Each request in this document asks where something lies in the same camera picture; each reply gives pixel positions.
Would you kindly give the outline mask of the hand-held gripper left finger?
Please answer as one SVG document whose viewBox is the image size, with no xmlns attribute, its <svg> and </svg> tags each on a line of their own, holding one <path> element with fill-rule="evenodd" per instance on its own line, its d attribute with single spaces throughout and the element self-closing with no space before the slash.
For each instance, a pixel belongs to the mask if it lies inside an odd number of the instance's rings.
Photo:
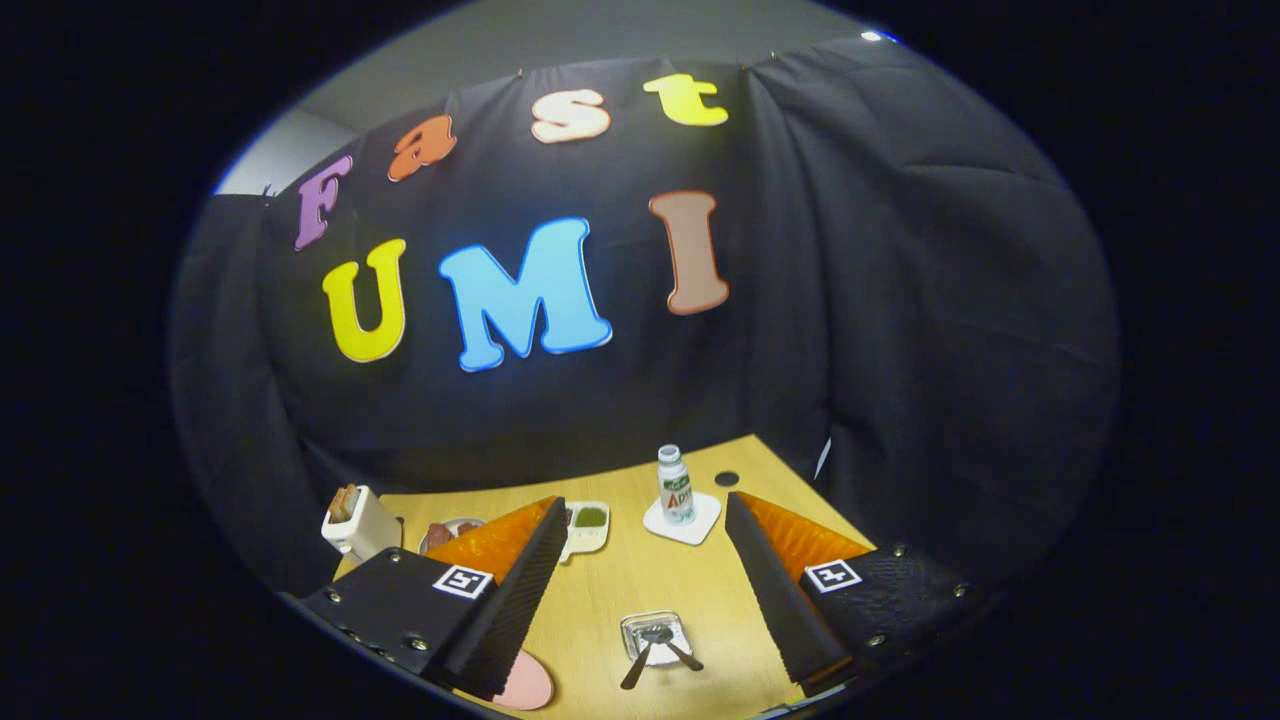
<svg viewBox="0 0 1280 720">
<path fill-rule="evenodd" d="M 300 601 L 315 626 L 401 674 L 492 700 L 567 541 L 548 496 L 429 553 L 387 548 Z"/>
</svg>

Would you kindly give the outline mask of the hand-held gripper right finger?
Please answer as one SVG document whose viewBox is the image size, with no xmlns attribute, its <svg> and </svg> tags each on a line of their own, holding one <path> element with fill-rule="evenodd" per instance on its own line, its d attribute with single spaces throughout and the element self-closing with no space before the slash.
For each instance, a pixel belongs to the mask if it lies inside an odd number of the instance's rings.
<svg viewBox="0 0 1280 720">
<path fill-rule="evenodd" d="M 911 547 L 872 550 L 755 495 L 726 530 L 791 682 L 867 685 L 923 657 L 977 612 L 977 585 Z"/>
</svg>

